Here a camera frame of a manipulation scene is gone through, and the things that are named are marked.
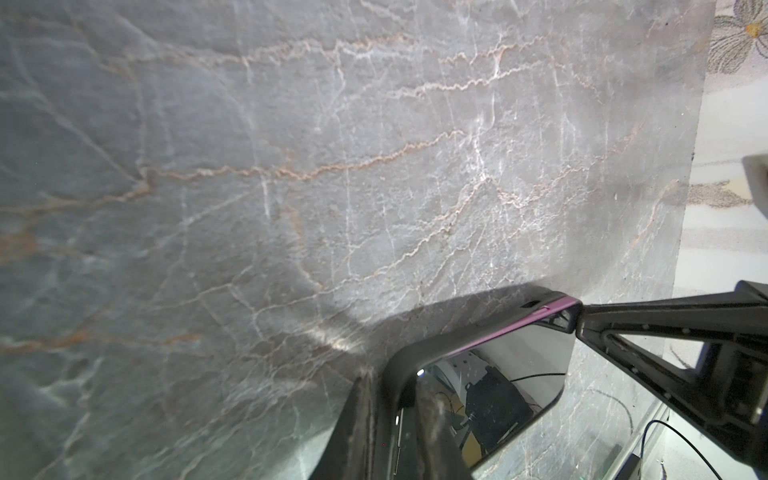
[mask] marble wall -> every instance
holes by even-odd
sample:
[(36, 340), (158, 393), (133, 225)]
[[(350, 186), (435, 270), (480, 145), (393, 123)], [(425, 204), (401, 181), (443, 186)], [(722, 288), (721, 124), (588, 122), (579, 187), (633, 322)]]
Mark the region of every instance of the marble wall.
[[(671, 294), (704, 0), (7, 0), (3, 478), (304, 478), (351, 381), (518, 302)], [(483, 478), (653, 399), (578, 347)]]

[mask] floral pattern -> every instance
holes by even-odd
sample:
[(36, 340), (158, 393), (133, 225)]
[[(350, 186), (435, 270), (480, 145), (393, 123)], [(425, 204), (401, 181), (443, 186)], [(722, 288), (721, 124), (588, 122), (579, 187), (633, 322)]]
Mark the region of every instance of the floral pattern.
[(753, 46), (768, 58), (768, 7), (765, 0), (736, 0), (733, 16), (715, 17), (707, 72), (736, 73)]

